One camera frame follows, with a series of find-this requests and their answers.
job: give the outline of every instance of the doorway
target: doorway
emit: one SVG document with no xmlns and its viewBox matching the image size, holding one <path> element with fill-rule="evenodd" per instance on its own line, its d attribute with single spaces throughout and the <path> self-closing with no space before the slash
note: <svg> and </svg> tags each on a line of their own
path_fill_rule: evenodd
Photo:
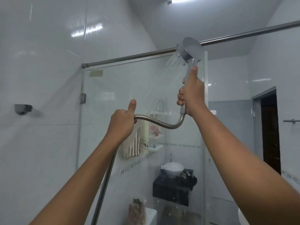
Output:
<svg viewBox="0 0 300 225">
<path fill-rule="evenodd" d="M 261 99 L 263 160 L 281 174 L 277 96 Z"/>
</svg>

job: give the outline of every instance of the toilet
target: toilet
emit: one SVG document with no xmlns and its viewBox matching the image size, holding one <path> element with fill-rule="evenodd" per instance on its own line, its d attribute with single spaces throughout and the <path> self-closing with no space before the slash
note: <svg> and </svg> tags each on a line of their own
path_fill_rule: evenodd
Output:
<svg viewBox="0 0 300 225">
<path fill-rule="evenodd" d="M 145 208 L 146 211 L 146 225 L 157 224 L 157 211 L 152 208 Z"/>
</svg>

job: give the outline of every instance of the hand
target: hand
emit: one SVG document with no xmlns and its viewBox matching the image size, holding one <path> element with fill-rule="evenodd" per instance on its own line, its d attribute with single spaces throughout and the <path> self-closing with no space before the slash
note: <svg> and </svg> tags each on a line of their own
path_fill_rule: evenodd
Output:
<svg viewBox="0 0 300 225">
<path fill-rule="evenodd" d="M 131 100 L 127 110 L 116 110 L 110 118 L 110 124 L 106 137 L 120 145 L 133 131 L 134 111 L 137 106 L 136 100 Z"/>
<path fill-rule="evenodd" d="M 184 103 L 187 106 L 187 114 L 193 117 L 193 114 L 199 107 L 206 107 L 204 102 L 204 83 L 198 77 L 198 67 L 195 66 L 190 71 L 189 81 L 186 86 L 179 89 L 177 95 L 177 105 L 182 106 Z"/>
</svg>

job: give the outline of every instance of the sink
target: sink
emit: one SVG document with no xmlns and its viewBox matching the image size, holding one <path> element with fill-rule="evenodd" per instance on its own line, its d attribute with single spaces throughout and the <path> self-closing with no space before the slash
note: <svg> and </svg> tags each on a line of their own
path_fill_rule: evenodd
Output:
<svg viewBox="0 0 300 225">
<path fill-rule="evenodd" d="M 169 178 L 176 178 L 183 171 L 183 166 L 177 162 L 169 162 L 163 166 L 163 170 Z"/>
</svg>

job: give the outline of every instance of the ceiling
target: ceiling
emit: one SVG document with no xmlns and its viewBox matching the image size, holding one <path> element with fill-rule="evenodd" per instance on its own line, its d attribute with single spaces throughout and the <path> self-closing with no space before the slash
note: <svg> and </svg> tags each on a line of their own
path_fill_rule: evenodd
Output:
<svg viewBox="0 0 300 225">
<path fill-rule="evenodd" d="M 129 0 L 158 49 L 175 47 L 184 37 L 199 41 L 265 27 L 282 0 Z M 205 47 L 209 59 L 249 53 L 255 37 Z"/>
</svg>

